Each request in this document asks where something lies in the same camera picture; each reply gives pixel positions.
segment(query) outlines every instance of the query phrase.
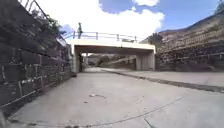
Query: curb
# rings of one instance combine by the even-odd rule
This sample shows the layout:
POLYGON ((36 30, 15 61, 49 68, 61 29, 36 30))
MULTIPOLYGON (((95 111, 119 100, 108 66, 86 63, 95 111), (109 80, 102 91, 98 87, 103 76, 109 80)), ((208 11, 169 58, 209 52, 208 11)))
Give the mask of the curb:
POLYGON ((219 87, 219 86, 169 81, 169 80, 156 79, 156 78, 150 78, 150 77, 135 76, 135 75, 125 74, 125 73, 121 73, 121 72, 108 71, 108 70, 102 70, 102 71, 114 73, 114 74, 118 74, 118 75, 122 75, 122 76, 128 76, 128 77, 132 77, 132 78, 136 78, 136 79, 148 80, 148 81, 156 82, 156 83, 160 83, 160 84, 167 84, 167 85, 172 85, 172 86, 177 86, 177 87, 184 87, 184 88, 191 88, 191 89, 197 89, 197 90, 224 93, 224 87, 219 87))

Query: paved walkway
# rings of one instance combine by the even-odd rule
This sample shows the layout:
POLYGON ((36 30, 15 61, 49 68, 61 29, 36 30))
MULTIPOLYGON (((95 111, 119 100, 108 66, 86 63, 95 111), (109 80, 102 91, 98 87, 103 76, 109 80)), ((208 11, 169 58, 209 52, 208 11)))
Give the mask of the paved walkway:
POLYGON ((94 72, 80 73, 25 105, 11 117, 16 120, 11 128, 224 126, 221 93, 90 71, 94 72))
POLYGON ((224 73, 216 72, 154 72, 129 71, 120 69, 103 69, 126 76, 148 79, 153 82, 174 84, 175 86, 189 86, 208 91, 224 91, 224 73))

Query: white cloud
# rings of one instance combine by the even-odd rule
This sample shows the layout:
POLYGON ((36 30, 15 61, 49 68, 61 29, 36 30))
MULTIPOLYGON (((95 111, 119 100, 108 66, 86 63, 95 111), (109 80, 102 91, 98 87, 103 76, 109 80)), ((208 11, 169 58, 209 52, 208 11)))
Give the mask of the white cloud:
POLYGON ((136 11, 136 8, 135 8, 135 6, 133 6, 133 7, 131 8, 131 10, 132 10, 132 11, 136 11))
POLYGON ((101 9, 99 0, 37 0, 42 9, 63 24, 77 29, 82 23, 84 32, 103 32, 147 37, 161 27, 164 15, 143 10, 126 10, 111 14, 101 9))
POLYGON ((155 6, 159 0, 132 0, 134 3, 138 5, 147 5, 147 6, 155 6))

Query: vegetation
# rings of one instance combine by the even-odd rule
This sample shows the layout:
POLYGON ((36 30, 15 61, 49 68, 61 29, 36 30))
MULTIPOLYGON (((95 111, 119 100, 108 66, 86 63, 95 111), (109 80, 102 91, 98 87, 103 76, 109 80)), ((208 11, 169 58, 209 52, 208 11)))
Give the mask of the vegetation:
POLYGON ((158 33, 153 33, 151 36, 148 37, 148 42, 150 44, 154 44, 156 47, 160 47, 162 44, 163 37, 160 36, 158 33))
POLYGON ((58 21, 51 18, 49 15, 46 17, 40 11, 33 10, 32 16, 43 25, 43 29, 49 29, 57 36, 66 34, 66 31, 60 31, 61 26, 59 25, 58 21))
POLYGON ((224 1, 220 0, 218 7, 215 10, 215 14, 224 11, 224 1))

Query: metal railing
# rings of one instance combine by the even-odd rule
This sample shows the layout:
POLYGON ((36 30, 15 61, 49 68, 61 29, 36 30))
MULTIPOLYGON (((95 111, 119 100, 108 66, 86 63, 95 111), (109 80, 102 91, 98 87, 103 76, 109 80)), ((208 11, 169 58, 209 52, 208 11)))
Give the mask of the metal railing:
MULTIPOLYGON (((64 38, 78 39, 79 34, 77 32, 70 32, 64 38)), ((114 39, 118 42, 121 41, 121 42, 130 42, 130 43, 138 43, 144 40, 144 38, 139 38, 137 36, 128 36, 128 35, 111 34, 111 33, 99 33, 99 32, 83 32, 80 36, 80 39, 94 39, 94 40, 114 39)))
MULTIPOLYGON (((49 18, 48 18, 49 16, 43 11, 43 9, 36 2, 36 0, 18 0, 18 1, 31 15, 33 11, 38 11, 40 13, 39 15, 43 19, 46 19, 47 22, 49 22, 49 18)), ((64 45, 67 44, 65 39, 60 34, 57 35, 56 39, 60 44, 64 44, 64 45)))

